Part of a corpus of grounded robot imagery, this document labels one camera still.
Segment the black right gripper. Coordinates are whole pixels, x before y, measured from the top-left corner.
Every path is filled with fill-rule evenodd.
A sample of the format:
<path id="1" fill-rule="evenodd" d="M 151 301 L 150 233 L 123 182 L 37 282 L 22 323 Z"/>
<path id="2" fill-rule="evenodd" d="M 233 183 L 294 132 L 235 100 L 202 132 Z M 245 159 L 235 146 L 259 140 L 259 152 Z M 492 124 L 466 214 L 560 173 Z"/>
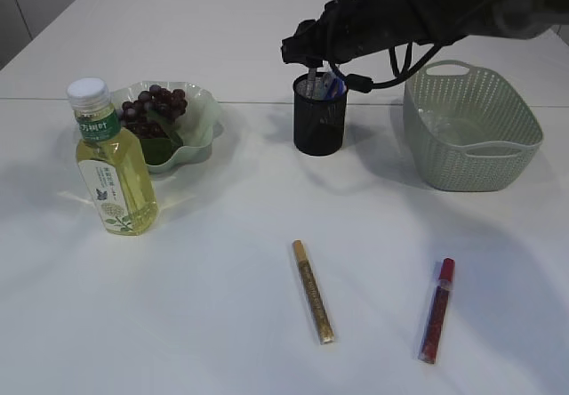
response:
<path id="1" fill-rule="evenodd" d="M 377 53 L 381 1 L 330 1 L 314 20 L 302 21 L 281 44 L 285 64 L 320 68 L 326 61 L 343 64 Z"/>

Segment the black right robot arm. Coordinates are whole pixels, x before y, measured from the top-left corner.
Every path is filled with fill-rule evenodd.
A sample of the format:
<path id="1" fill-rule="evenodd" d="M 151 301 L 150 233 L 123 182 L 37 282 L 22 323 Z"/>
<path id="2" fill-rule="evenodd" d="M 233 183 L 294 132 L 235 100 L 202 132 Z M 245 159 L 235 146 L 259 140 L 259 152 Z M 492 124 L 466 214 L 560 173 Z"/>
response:
<path id="1" fill-rule="evenodd" d="M 343 64 L 407 43 L 531 39 L 568 21 L 568 0 L 333 0 L 283 40 L 286 64 Z"/>

